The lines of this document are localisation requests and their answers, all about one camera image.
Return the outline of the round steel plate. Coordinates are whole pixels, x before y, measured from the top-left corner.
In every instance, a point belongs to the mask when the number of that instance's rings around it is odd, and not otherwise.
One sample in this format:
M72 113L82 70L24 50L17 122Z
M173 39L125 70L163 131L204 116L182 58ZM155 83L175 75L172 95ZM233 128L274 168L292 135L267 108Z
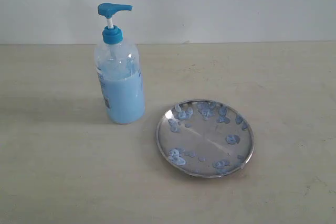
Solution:
M194 99L170 107L156 127L162 156L185 174L221 178L243 169L254 152L247 120L229 105Z

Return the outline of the blue soap pump bottle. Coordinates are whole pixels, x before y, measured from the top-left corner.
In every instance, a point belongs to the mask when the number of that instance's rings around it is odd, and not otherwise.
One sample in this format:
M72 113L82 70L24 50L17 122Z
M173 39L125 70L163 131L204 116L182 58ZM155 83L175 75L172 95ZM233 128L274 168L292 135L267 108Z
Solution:
M106 18L107 25L102 31L103 42L95 48L94 60L107 114L118 124L135 122L145 112L139 51L112 21L117 12L131 10L131 5L98 6L98 14Z

